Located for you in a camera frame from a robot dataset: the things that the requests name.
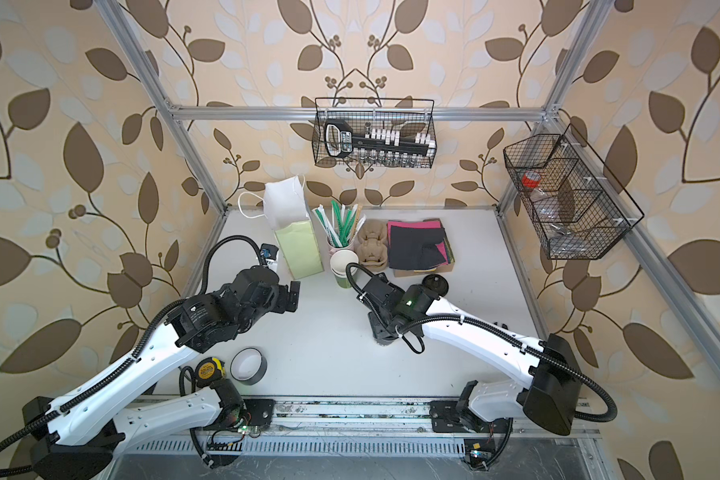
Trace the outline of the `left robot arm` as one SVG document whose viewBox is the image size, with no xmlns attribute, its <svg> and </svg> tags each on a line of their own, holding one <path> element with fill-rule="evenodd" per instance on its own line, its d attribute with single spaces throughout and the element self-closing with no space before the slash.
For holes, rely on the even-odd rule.
<svg viewBox="0 0 720 480">
<path fill-rule="evenodd" d="M 298 281 L 283 285 L 268 267 L 254 266 L 214 292 L 170 303 L 134 348 L 104 371 L 63 396 L 25 405 L 24 427 L 0 442 L 0 478 L 34 473 L 91 479 L 129 447 L 182 430 L 249 422 L 245 402 L 226 376 L 197 377 L 194 391 L 169 401 L 131 403 L 264 315 L 296 311 L 300 287 Z"/>
</svg>

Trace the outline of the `stack of coloured napkins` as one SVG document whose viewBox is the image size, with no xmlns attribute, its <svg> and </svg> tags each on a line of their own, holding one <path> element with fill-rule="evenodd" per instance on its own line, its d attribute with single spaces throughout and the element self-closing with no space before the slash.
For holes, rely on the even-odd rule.
<svg viewBox="0 0 720 480">
<path fill-rule="evenodd" d="M 401 271 L 431 271 L 451 265 L 454 256 L 440 219 L 387 223 L 389 267 Z"/>
</svg>

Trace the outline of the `brown cardboard sheet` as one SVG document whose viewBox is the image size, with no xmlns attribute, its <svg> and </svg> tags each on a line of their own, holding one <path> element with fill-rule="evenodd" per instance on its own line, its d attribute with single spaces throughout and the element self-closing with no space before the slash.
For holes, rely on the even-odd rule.
<svg viewBox="0 0 720 480">
<path fill-rule="evenodd" d="M 413 276 L 419 276 L 419 275 L 429 275 L 429 274 L 445 274 L 450 273 L 453 271 L 455 267 L 454 263 L 449 264 L 441 264 L 437 267 L 433 267 L 431 269 L 426 270 L 400 270 L 400 269 L 393 269 L 392 273 L 396 278 L 405 278 L 405 277 L 413 277 Z"/>
</svg>

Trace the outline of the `brown pulp cup carriers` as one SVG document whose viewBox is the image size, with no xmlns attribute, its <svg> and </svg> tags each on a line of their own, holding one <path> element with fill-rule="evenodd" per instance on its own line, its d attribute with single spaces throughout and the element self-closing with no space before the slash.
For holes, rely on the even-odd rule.
<svg viewBox="0 0 720 480">
<path fill-rule="evenodd" d="M 355 253 L 359 263 L 372 272 L 388 267 L 388 226 L 378 219 L 367 220 L 357 235 Z"/>
</svg>

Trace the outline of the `yellow black tape measure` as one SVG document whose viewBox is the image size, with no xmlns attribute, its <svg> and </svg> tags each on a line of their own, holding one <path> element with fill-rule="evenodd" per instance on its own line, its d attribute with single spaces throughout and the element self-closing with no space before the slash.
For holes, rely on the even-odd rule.
<svg viewBox="0 0 720 480">
<path fill-rule="evenodd" d="M 224 363 L 219 358 L 207 357 L 196 365 L 194 376 L 199 388 L 202 388 L 206 384 L 222 380 L 226 376 Z"/>
</svg>

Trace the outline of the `green white paper bag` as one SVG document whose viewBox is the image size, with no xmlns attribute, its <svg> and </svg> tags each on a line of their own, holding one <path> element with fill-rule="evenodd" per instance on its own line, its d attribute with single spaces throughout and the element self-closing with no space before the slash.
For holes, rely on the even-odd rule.
<svg viewBox="0 0 720 480">
<path fill-rule="evenodd" d="M 324 271 L 309 209 L 304 182 L 293 176 L 265 184 L 263 195 L 249 192 L 263 202 L 263 212 L 249 216 L 243 212 L 242 197 L 237 200 L 240 213 L 249 219 L 264 217 L 274 232 L 282 256 L 294 280 Z"/>
</svg>

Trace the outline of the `cup of wrapped straws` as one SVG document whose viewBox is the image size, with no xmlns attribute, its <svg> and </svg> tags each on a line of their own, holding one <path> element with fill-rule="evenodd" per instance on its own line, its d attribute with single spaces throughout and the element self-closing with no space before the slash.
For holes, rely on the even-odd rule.
<svg viewBox="0 0 720 480">
<path fill-rule="evenodd" d="M 352 249 L 366 221 L 362 206 L 345 205 L 337 200 L 332 200 L 328 206 L 318 205 L 312 213 L 325 233 L 328 245 L 335 250 Z"/>
</svg>

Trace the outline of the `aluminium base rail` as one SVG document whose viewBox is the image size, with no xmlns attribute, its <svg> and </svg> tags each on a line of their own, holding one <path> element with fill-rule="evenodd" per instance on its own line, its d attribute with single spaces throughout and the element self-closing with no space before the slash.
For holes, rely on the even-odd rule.
<svg viewBox="0 0 720 480">
<path fill-rule="evenodd" d="M 194 393 L 140 396 L 116 415 L 118 430 L 135 431 L 136 445 L 178 435 L 190 420 L 202 420 L 210 397 Z M 454 397 L 307 397 L 248 396 L 249 413 L 243 418 L 250 431 L 261 436 L 360 436 L 360 437 L 487 437 L 499 436 L 507 424 L 467 429 L 456 414 Z"/>
</svg>

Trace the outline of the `grey duct tape roll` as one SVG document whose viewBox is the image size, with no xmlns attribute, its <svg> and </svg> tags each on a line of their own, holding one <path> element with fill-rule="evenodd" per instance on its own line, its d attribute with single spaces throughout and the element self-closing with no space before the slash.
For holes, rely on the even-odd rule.
<svg viewBox="0 0 720 480">
<path fill-rule="evenodd" d="M 230 364 L 230 375 L 243 385 L 259 383 L 266 375 L 268 362 L 264 354 L 255 347 L 240 350 Z"/>
</svg>

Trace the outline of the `red capped plastic bottle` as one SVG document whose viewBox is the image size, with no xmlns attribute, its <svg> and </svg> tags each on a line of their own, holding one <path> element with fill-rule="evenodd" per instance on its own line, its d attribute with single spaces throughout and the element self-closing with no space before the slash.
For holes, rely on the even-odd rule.
<svg viewBox="0 0 720 480">
<path fill-rule="evenodd" d="M 566 232 L 566 227 L 561 221 L 559 202 L 555 194 L 541 188 L 541 181 L 541 174 L 531 170 L 526 170 L 521 178 L 538 220 L 557 235 L 562 235 Z"/>
</svg>

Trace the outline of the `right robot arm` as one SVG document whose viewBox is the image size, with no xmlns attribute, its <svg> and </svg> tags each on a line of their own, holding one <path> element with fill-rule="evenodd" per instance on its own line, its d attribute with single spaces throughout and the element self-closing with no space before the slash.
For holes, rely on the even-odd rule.
<svg viewBox="0 0 720 480">
<path fill-rule="evenodd" d="M 472 380 L 441 419 L 458 429 L 482 433 L 495 423 L 524 418 L 560 436 L 583 420 L 609 423 L 618 406 L 596 381 L 582 373 L 569 343 L 551 334 L 539 339 L 482 320 L 455 306 L 445 295 L 449 285 L 429 274 L 407 289 L 385 274 L 370 274 L 367 283 L 349 282 L 368 308 L 375 341 L 383 346 L 403 341 L 417 354 L 426 340 L 456 347 L 505 375 L 501 382 Z"/>
</svg>

